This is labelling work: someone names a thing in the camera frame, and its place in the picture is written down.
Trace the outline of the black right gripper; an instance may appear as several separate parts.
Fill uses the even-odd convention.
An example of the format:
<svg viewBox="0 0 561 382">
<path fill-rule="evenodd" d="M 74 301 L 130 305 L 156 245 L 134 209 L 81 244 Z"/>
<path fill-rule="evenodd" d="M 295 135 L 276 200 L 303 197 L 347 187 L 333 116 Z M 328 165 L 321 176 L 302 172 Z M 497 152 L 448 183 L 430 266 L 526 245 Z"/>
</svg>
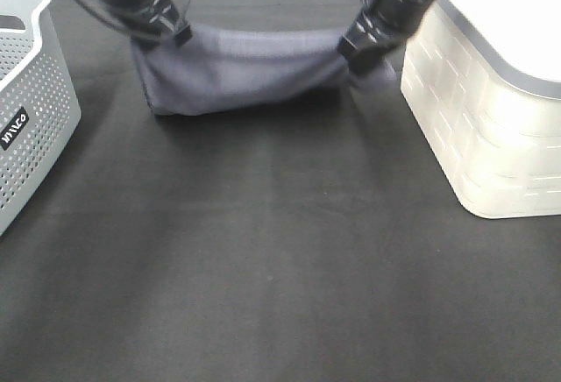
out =
<svg viewBox="0 0 561 382">
<path fill-rule="evenodd" d="M 435 0 L 361 0 L 362 8 L 340 38 L 337 51 L 348 61 L 350 71 L 366 76 L 375 70 L 402 68 L 404 45 L 373 46 L 373 43 L 401 43 L 418 29 Z"/>
</svg>

